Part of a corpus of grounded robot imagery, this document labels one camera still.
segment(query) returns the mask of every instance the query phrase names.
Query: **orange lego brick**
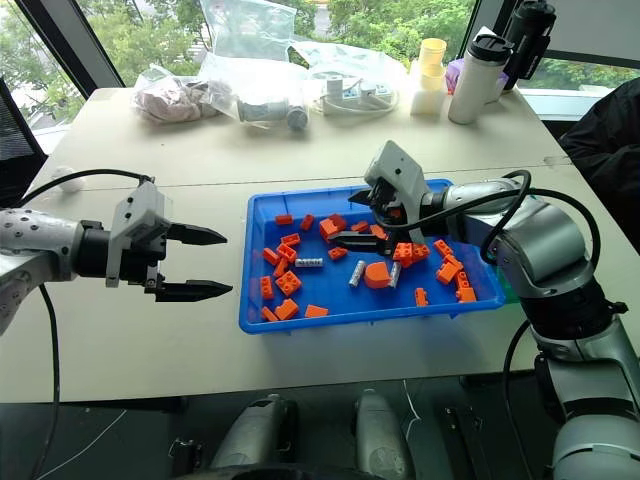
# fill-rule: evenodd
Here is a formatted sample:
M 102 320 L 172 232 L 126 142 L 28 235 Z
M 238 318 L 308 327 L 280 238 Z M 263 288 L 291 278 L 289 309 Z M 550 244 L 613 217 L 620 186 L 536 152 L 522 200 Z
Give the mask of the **orange lego brick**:
M 414 295 L 416 297 L 416 307 L 426 307 L 429 305 L 427 301 L 427 291 L 424 288 L 416 288 Z
M 400 262 L 402 268 L 409 268 L 413 263 L 412 247 L 410 243 L 398 243 L 393 252 L 393 261 Z
M 273 300 L 273 286 L 269 275 L 260 277 L 260 292 L 265 300 Z
M 464 265 L 462 264 L 462 262 L 460 260 L 458 260 L 456 257 L 454 257 L 453 255 L 447 255 L 446 257 L 444 257 L 444 261 L 446 263 L 452 263 L 456 267 L 459 267 L 460 270 L 462 270 L 464 268 Z
M 424 260 L 431 254 L 429 247 L 426 245 L 419 245 L 417 243 L 411 244 L 411 260 L 413 263 Z
M 298 304 L 291 300 L 290 298 L 285 298 L 282 305 L 275 308 L 276 315 L 280 320 L 289 320 L 291 319 L 298 311 Z
M 281 258 L 280 261 L 278 262 L 278 266 L 273 271 L 273 276 L 276 278 L 281 277 L 282 275 L 284 275 L 284 272 L 287 270 L 288 267 L 289 267 L 289 262 L 287 262 L 287 259 Z
M 436 240 L 435 242 L 433 242 L 433 246 L 443 257 L 446 257 L 447 255 L 453 255 L 452 248 L 447 245 L 444 240 Z
M 330 218 L 325 218 L 320 222 L 320 235 L 322 235 L 325 242 L 329 243 L 329 237 L 339 232 L 340 230 L 338 230 L 338 227 L 335 226 L 333 220 Z
M 476 292 L 471 287 L 459 288 L 456 291 L 456 298 L 459 303 L 468 303 L 476 301 Z
M 333 215 L 329 215 L 329 218 L 331 219 L 331 221 L 336 226 L 339 232 L 347 228 L 347 221 L 337 213 L 334 213 Z
M 300 222 L 300 229 L 304 230 L 305 232 L 308 232 L 309 229 L 311 228 L 311 225 L 313 225 L 314 219 L 315 217 L 310 213 L 305 215 L 304 218 L 302 219 L 302 222 Z
M 315 305 L 307 305 L 307 310 L 304 312 L 306 318 L 326 317 L 327 315 L 329 315 L 328 308 L 316 307 Z
M 453 277 L 456 276 L 462 270 L 462 264 L 457 262 L 457 265 L 451 262 L 444 262 L 440 267 L 440 270 L 436 272 L 436 280 L 445 285 L 449 285 Z
M 293 215 L 276 215 L 276 225 L 291 225 L 293 223 Z
M 289 270 L 276 280 L 276 285 L 278 285 L 282 293 L 288 297 L 302 286 L 302 282 L 296 277 L 295 273 Z
M 347 250 L 346 248 L 342 248 L 342 247 L 332 248 L 331 250 L 329 250 L 329 258 L 331 258 L 331 260 L 335 262 L 339 258 L 344 257 L 348 252 L 349 250 Z
M 351 225 L 351 230 L 354 232 L 366 232 L 367 229 L 369 228 L 369 222 L 362 220 L 361 222 L 358 222 L 354 225 Z
M 389 286 L 389 270 L 384 262 L 370 263 L 364 270 L 364 283 L 369 288 L 385 288 Z
M 269 307 L 262 307 L 262 317 L 266 318 L 269 322 L 277 322 L 278 317 L 276 317 Z
M 292 233 L 291 235 L 282 237 L 280 241 L 289 247 L 293 247 L 294 245 L 298 245 L 300 243 L 300 235 L 298 235 L 297 233 Z
M 262 250 L 262 257 L 271 265 L 276 265 L 278 263 L 278 259 L 280 258 L 278 254 L 270 248 L 264 248 Z
M 471 284 L 469 283 L 469 279 L 467 278 L 467 274 L 465 273 L 464 270 L 456 274 L 456 287 L 458 288 L 471 287 Z
M 380 225 L 371 225 L 369 227 L 369 230 L 371 230 L 371 233 L 373 233 L 379 239 L 381 240 L 387 239 L 387 234 L 385 233 L 384 229 Z
M 276 248 L 276 252 L 278 252 L 282 258 L 286 258 L 287 262 L 289 263 L 295 262 L 296 258 L 298 257 L 296 251 L 289 245 L 285 245 L 284 243 L 278 245 L 278 248 Z

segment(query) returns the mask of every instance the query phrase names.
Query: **gray floor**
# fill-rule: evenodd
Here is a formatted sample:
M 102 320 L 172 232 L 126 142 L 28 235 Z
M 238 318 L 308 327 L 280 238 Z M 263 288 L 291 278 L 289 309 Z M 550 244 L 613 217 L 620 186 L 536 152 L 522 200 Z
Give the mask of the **gray floor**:
M 411 418 L 402 382 L 318 386 L 279 391 L 299 406 L 301 435 L 298 461 L 353 467 L 351 434 L 353 402 L 364 388 L 383 394 L 406 428 Z M 408 389 L 422 421 L 411 431 L 410 448 L 418 478 L 451 480 L 453 474 L 438 426 L 444 406 L 471 405 L 482 419 L 483 449 L 491 478 L 523 478 L 513 436 L 506 422 L 499 385 L 462 388 L 458 378 L 409 380 Z M 129 410 L 91 449 L 47 476 L 59 479 L 165 479 L 170 477 L 168 448 L 176 437 L 194 439 L 205 447 L 205 464 L 243 408 L 269 392 L 191 397 L 181 414 Z M 513 408 L 525 447 L 536 472 L 549 459 L 555 426 L 545 416 L 532 378 L 514 382 Z M 58 434 L 44 471 L 81 450 L 121 412 L 119 409 L 64 406 Z M 29 478 L 46 434 L 48 405 L 0 406 L 0 479 Z

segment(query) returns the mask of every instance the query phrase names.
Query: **clear plastic bag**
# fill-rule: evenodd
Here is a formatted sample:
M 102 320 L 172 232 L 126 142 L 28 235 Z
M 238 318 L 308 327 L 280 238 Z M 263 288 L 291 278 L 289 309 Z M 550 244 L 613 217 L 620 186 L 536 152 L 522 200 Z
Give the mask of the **clear plastic bag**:
M 152 64 L 136 80 L 132 106 L 154 123 L 198 120 L 218 114 L 208 103 L 209 87 L 196 77 L 179 77 Z
M 407 83 L 405 67 L 382 52 L 310 41 L 293 48 L 309 64 L 306 96 L 324 115 L 388 113 Z
M 292 130 L 309 122 L 303 95 L 307 71 L 298 65 L 207 54 L 198 78 L 210 85 L 207 103 L 241 122 Z
M 263 0 L 200 0 L 221 57 L 288 61 L 296 9 Z

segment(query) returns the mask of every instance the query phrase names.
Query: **white water bottle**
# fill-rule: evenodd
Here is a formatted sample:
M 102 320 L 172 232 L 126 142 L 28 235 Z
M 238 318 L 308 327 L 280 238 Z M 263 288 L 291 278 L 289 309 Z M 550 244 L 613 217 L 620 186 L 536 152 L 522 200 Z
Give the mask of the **white water bottle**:
M 497 35 L 478 35 L 464 54 L 464 68 L 449 106 L 449 120 L 474 122 L 496 88 L 512 44 Z

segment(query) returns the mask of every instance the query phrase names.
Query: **yellow cup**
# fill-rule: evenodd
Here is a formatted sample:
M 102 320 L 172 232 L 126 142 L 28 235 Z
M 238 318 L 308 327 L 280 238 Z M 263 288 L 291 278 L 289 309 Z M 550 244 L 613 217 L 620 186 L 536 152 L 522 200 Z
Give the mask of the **yellow cup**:
M 446 69 L 440 65 L 426 65 L 420 72 L 420 84 L 429 91 L 437 91 L 442 88 L 442 82 Z
M 447 49 L 447 42 L 439 38 L 425 38 L 420 44 L 420 56 L 418 64 L 424 68 L 425 65 L 441 64 L 444 52 Z

